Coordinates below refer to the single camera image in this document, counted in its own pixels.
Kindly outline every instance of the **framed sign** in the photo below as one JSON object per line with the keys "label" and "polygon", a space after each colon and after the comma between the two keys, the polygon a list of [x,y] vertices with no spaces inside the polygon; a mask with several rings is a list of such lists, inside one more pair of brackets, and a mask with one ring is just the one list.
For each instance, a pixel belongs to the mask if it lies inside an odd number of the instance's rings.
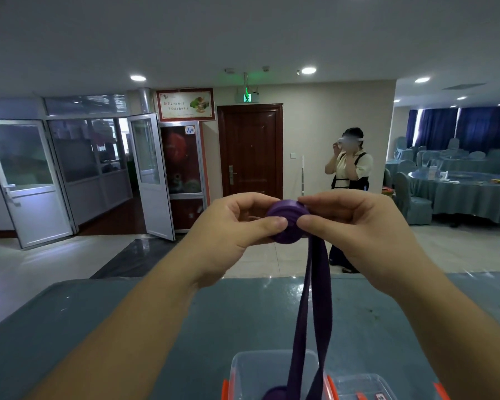
{"label": "framed sign", "polygon": [[174,120],[215,120],[213,88],[184,88],[157,91],[159,118]]}

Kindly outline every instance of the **recessed light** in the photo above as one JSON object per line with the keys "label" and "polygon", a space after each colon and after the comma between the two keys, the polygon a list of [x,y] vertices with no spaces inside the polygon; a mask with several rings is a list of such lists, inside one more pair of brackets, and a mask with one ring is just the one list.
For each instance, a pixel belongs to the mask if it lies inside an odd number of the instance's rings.
{"label": "recessed light", "polygon": [[315,67],[304,67],[302,69],[302,74],[313,74],[317,71]]}

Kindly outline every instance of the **clear plastic box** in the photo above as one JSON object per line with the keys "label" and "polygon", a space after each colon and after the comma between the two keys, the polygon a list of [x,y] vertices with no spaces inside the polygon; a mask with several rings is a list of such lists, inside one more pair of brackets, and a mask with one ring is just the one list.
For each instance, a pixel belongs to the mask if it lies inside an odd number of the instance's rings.
{"label": "clear plastic box", "polygon": [[[239,352],[233,357],[230,381],[224,384],[222,400],[262,400],[268,390],[287,385],[292,353],[293,351],[289,349]],[[307,350],[301,399],[306,398],[317,370],[317,354]],[[339,400],[397,400],[381,376],[375,374],[327,376],[325,373],[322,400],[338,400],[338,398]]]}

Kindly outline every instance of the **dark red floor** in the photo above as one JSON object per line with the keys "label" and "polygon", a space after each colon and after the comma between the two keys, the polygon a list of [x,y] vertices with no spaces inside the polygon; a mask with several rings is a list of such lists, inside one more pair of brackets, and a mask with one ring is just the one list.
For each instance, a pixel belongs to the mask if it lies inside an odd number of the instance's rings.
{"label": "dark red floor", "polygon": [[80,226],[79,236],[146,234],[140,196]]}

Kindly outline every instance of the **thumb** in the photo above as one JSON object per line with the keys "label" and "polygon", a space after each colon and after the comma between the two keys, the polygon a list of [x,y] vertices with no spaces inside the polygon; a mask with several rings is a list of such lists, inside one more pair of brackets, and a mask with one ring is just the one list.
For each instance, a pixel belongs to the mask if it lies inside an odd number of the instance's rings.
{"label": "thumb", "polygon": [[240,223],[243,226],[241,243],[251,246],[262,238],[270,237],[287,228],[287,219],[280,216],[267,216],[252,222]]}
{"label": "thumb", "polygon": [[296,225],[339,248],[350,245],[353,231],[351,224],[334,222],[315,215],[303,215],[300,216]]}

